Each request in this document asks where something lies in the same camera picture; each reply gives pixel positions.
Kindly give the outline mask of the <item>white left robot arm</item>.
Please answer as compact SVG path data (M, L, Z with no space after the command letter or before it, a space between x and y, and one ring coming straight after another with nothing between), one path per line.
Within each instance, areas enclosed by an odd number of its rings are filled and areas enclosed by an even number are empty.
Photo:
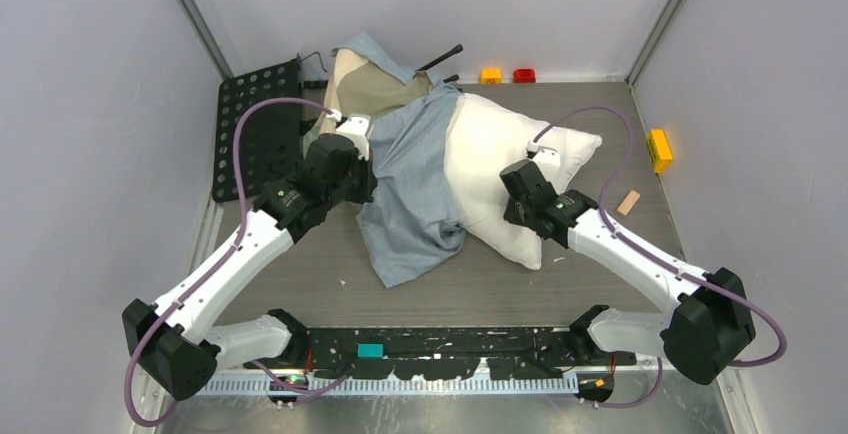
M155 302L136 299L124 309L132 359L177 401L193 397L222 369L265 359L298 366L309 349L308 330L286 311L227 326L216 322L271 261L334 207L372 201L376 185L365 134L320 135L299 167L265 187L240 226L197 270Z

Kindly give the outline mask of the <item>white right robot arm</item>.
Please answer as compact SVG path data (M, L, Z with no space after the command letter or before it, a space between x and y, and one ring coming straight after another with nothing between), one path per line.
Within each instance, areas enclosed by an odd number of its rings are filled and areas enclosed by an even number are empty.
M614 222L583 193L556 193L530 159L506 167L499 177L508 194L506 221L595 261L657 308L655 313L590 308L569 326L571 351L580 362L596 364L613 352L660 357L687 379L707 385L755 340L744 285L732 271L707 272L683 262Z

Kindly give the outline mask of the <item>blue beige patchwork pillowcase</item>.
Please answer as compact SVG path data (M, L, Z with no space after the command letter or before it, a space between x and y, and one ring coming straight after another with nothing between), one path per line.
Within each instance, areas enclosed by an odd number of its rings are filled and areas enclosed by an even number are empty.
M390 289L418 279L464 245L466 231L445 175L448 131L462 93L397 63L366 32L332 55L325 105L367 115L373 127L377 186L359 226L371 265Z

